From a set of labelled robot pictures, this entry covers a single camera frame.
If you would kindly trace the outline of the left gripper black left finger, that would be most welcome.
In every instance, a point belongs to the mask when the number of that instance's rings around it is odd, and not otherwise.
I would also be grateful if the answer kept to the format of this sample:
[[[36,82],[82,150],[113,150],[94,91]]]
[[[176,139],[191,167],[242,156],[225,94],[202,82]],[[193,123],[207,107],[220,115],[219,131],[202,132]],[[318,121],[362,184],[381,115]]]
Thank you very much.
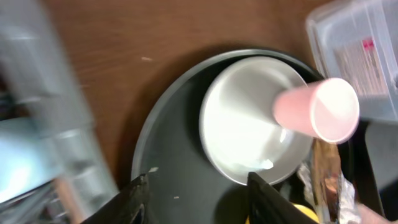
[[[141,174],[81,224],[149,224],[149,179]]]

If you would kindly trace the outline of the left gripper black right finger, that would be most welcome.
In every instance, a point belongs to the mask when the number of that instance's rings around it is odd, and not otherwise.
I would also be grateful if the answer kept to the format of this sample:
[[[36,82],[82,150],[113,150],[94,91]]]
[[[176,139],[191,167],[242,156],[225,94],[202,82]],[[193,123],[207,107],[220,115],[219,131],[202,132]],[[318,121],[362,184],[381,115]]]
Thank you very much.
[[[255,172],[248,174],[250,224],[316,224]]]

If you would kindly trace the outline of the gold brown snack wrapper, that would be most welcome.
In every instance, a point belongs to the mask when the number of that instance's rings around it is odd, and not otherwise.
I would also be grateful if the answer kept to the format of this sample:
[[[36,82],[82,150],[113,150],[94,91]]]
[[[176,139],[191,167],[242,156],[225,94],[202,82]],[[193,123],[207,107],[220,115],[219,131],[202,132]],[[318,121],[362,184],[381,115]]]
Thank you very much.
[[[317,223],[361,223],[354,185],[343,175],[338,146],[314,139],[312,150],[297,171],[304,197]]]

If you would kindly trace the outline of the pink plastic cup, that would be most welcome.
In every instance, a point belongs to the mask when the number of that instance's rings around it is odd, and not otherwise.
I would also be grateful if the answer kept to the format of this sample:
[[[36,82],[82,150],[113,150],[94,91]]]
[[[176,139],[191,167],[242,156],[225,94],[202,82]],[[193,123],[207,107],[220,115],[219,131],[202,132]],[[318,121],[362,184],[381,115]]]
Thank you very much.
[[[359,100],[341,78],[329,78],[283,91],[272,107],[275,120],[291,129],[332,144],[346,142],[359,124]]]

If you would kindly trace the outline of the light blue plastic cup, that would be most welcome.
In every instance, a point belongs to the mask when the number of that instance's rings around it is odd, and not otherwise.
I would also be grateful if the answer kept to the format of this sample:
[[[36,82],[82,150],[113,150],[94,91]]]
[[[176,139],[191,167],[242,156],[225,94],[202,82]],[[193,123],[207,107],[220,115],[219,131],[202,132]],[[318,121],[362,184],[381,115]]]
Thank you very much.
[[[31,119],[1,121],[2,203],[46,184],[59,173],[59,165]]]

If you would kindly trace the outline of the grey dishwasher rack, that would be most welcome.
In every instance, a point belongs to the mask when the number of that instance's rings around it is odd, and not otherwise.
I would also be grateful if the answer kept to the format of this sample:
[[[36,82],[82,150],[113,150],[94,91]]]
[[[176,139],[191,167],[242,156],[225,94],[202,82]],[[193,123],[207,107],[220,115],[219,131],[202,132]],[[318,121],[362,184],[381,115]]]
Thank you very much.
[[[1,65],[6,83],[60,166],[62,200],[76,222],[86,220],[118,190],[88,103],[39,1],[1,2]]]

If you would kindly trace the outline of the yellow bowl with food scraps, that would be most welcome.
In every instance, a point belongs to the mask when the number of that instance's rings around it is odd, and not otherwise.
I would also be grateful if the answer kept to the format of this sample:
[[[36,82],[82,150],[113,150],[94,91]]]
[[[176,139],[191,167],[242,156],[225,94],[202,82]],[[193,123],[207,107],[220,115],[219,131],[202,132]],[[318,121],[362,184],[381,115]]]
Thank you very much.
[[[250,205],[245,224],[316,224],[319,219],[308,207],[297,204],[261,204]]]

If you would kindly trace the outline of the round black tray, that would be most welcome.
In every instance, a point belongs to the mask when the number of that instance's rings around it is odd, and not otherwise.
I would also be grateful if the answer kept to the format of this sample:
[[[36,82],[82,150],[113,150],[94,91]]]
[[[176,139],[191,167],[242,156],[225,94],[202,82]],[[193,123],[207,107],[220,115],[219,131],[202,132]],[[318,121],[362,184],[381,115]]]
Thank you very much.
[[[149,177],[147,212],[152,223],[244,223],[246,187],[222,176],[199,138],[199,110],[207,88],[227,66],[252,56],[270,56],[292,66],[306,82],[322,76],[293,56],[244,49],[210,57],[189,69],[159,98],[136,144],[131,177]]]

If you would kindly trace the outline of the white round plate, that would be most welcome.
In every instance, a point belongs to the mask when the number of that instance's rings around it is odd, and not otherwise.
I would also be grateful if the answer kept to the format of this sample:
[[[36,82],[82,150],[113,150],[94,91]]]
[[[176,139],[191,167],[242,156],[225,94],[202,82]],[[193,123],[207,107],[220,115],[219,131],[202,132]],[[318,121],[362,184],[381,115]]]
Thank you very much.
[[[217,171],[241,185],[250,172],[268,184],[292,175],[313,139],[282,127],[272,106],[278,94],[305,84],[296,69],[271,57],[249,57],[225,68],[207,89],[199,120],[203,150]]]

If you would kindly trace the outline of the rectangular black tray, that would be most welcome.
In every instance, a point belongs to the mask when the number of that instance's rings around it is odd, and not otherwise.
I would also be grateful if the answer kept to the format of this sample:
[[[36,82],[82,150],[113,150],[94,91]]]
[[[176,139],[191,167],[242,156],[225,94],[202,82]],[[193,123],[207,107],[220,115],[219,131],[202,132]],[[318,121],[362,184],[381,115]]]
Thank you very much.
[[[359,201],[389,221],[397,220],[397,126],[360,122],[351,139]]]

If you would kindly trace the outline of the clear plastic storage bin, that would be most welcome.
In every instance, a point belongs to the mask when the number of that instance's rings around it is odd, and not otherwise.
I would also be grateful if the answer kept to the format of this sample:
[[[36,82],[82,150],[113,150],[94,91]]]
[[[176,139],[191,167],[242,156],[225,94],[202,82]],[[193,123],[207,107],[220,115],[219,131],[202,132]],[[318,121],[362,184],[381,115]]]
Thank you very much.
[[[354,88],[360,117],[397,121],[397,0],[332,1],[306,30],[317,70]]]

